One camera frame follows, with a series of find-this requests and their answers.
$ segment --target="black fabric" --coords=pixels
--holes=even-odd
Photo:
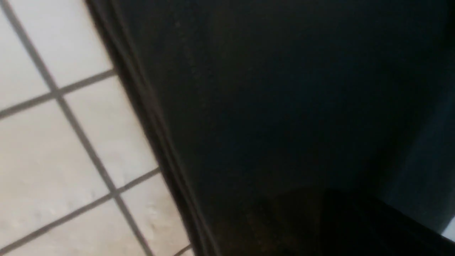
[[[196,255],[453,254],[453,0],[87,3]]]

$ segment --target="black pants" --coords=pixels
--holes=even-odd
[[[88,3],[196,254],[453,252],[453,0]]]

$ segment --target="tile floor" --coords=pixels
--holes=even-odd
[[[0,255],[192,255],[83,0],[0,6]]]

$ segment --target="grout line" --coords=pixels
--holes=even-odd
[[[92,85],[92,84],[94,84],[96,82],[103,81],[104,79],[110,78],[110,77],[112,77],[114,75],[115,75],[115,72],[114,72],[114,70],[111,69],[111,70],[104,71],[102,73],[96,74],[96,75],[94,75],[92,77],[83,79],[81,81],[75,82],[75,83],[70,84],[68,86],[65,86],[63,88],[60,88],[59,90],[60,90],[61,94],[71,93],[71,92],[74,92],[76,90],[79,90],[79,89],[82,89],[84,87],[87,87],[89,85]],[[37,106],[37,105],[39,105],[41,103],[45,103],[45,102],[47,102],[49,100],[52,100],[54,98],[55,98],[55,95],[53,93],[51,93],[51,92],[48,92],[46,94],[40,95],[38,97],[35,97],[33,99],[21,102],[19,104],[16,104],[14,106],[11,106],[9,108],[1,110],[0,111],[0,119],[7,118],[9,116],[17,114],[17,113],[22,112],[24,110],[27,110],[29,108]]]
[[[178,251],[176,254],[174,254],[174,256],[181,256],[182,254],[184,254],[187,250],[190,250],[191,249],[191,244],[185,246],[183,249],[181,249],[180,251]]]
[[[108,78],[110,78],[110,77],[112,77],[114,75],[115,75],[115,71],[113,69],[110,69],[110,70],[101,72],[99,74],[96,74],[94,76],[91,76],[89,78],[80,80],[80,81],[75,82],[73,84],[70,84],[68,86],[65,86],[65,87],[61,88],[60,91],[61,91],[62,94],[71,93],[71,92],[74,92],[76,90],[82,89],[82,88],[84,88],[86,86],[89,86],[89,85],[92,85],[94,83],[103,81],[104,79],[108,79]]]
[[[148,172],[148,173],[142,175],[141,177],[136,178],[136,179],[134,179],[133,181],[128,182],[128,183],[127,183],[126,185],[124,185],[123,187],[117,189],[117,193],[118,193],[118,194],[121,194],[121,193],[127,191],[128,189],[130,189],[130,188],[132,188],[132,187],[134,187],[134,186],[136,186],[136,185],[138,185],[138,184],[140,184],[140,183],[142,183],[142,182],[144,182],[144,181],[150,179],[151,177],[155,176],[155,175],[156,175],[157,173],[159,173],[159,172],[160,172],[160,168],[157,167],[157,168],[154,169],[153,171],[150,171],[150,172]]]
[[[35,64],[36,68],[39,70],[41,76],[43,77],[44,81],[47,83],[47,86],[51,90],[51,93],[55,94],[55,99],[60,106],[60,109],[63,111],[66,119],[72,126],[73,130],[75,131],[77,137],[79,138],[82,146],[86,150],[88,156],[90,157],[92,163],[96,167],[98,173],[100,174],[101,178],[103,179],[104,183],[108,187],[109,191],[114,194],[114,200],[117,203],[121,213],[125,217],[127,223],[129,224],[131,230],[133,231],[135,237],[137,238],[139,244],[141,245],[142,249],[146,256],[153,256],[152,251],[150,250],[144,235],[140,232],[139,227],[135,223],[131,213],[128,211],[128,208],[123,202],[123,199],[118,195],[115,194],[116,188],[112,179],[109,177],[106,168],[104,167],[103,163],[101,162],[100,158],[96,154],[94,148],[92,147],[90,141],[88,140],[87,136],[84,134],[82,127],[76,120],[73,112],[71,111],[68,103],[63,97],[63,94],[59,91],[58,86],[56,85],[55,81],[52,79],[51,74],[46,68],[43,60],[40,58],[38,51],[33,46],[30,38],[28,37],[26,31],[22,27],[19,19],[15,15],[13,9],[11,8],[10,4],[6,0],[0,0],[0,6],[5,12],[6,17],[8,18],[9,22],[13,26],[16,34],[20,38],[20,41],[26,48],[30,58],[32,59],[33,63]]]
[[[83,214],[83,213],[86,213],[88,211],[90,211],[91,209],[97,207],[97,206],[100,206],[101,204],[103,203],[106,203],[107,201],[109,201],[110,199],[114,198],[114,197],[117,197],[119,194],[131,189],[132,187],[136,186],[136,185],[139,185],[140,183],[150,179],[151,177],[153,177],[154,175],[156,175],[157,173],[159,173],[160,170],[159,168],[156,168],[154,169],[153,171],[150,171],[148,173],[146,173],[145,175],[139,177],[139,178],[136,178],[132,181],[130,181],[129,183],[127,183],[125,186],[123,187],[120,187],[119,189],[117,189],[117,191],[115,191],[114,193],[109,193],[105,196],[102,196],[100,198],[98,198],[97,200],[31,232],[30,234],[16,240],[15,242],[12,242],[11,244],[3,247],[0,249],[0,255],[4,255],[14,249],[17,249],[19,248],[20,246],[32,241],[32,240],[35,240],[36,238],[44,235],[45,233],[49,232],[50,230],[52,230],[53,228],[56,228],[74,218],[76,218],[77,216]]]
[[[19,113],[23,110],[32,108],[41,103],[45,103],[53,98],[54,98],[54,96],[51,93],[46,93],[46,94],[43,94],[36,98],[33,98],[31,100],[28,100],[28,101],[19,103],[17,105],[14,105],[12,107],[6,108],[6,109],[0,111],[0,119],[7,118],[7,117],[12,116],[16,113]]]
[[[88,205],[85,205],[73,212],[71,212],[70,214],[68,215],[65,215],[64,217],[58,219],[58,220],[55,220],[54,222],[50,223],[50,224],[47,224],[45,225],[44,227],[41,227],[33,232],[31,232],[30,234],[20,238],[19,240],[16,240],[15,242],[3,247],[0,249],[0,255],[4,255],[14,249],[17,249],[19,248],[20,246],[23,246],[24,244],[40,237],[41,235],[49,232],[51,229],[57,227],[57,226],[60,226],[74,218],[76,218],[77,216],[107,202],[109,199],[112,198],[112,194],[107,194],[95,201],[93,201],[92,203],[88,204]]]

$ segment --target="white floor tile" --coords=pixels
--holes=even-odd
[[[455,218],[452,219],[452,221],[447,226],[447,228],[442,233],[442,235],[449,238],[452,241],[455,241]]]
[[[10,0],[58,86],[111,69],[83,0]]]
[[[0,110],[49,91],[1,10],[0,56]]]
[[[0,120],[0,247],[107,194],[56,102]]]
[[[143,256],[113,201],[104,203],[7,256]]]
[[[193,250],[192,249],[187,250],[182,254],[182,256],[194,256]]]
[[[157,167],[117,77],[73,92],[66,99],[117,187]]]
[[[161,174],[122,195],[155,256],[172,256],[189,244]]]

